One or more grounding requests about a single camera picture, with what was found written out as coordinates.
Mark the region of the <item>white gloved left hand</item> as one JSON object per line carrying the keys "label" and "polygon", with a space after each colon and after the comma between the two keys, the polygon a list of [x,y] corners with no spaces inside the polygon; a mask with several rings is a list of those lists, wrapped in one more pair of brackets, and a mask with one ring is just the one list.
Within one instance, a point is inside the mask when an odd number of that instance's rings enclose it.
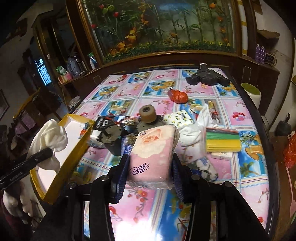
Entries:
{"label": "white gloved left hand", "polygon": [[30,223],[34,213],[23,181],[15,182],[5,189],[2,200],[12,216],[19,217],[25,225]]}

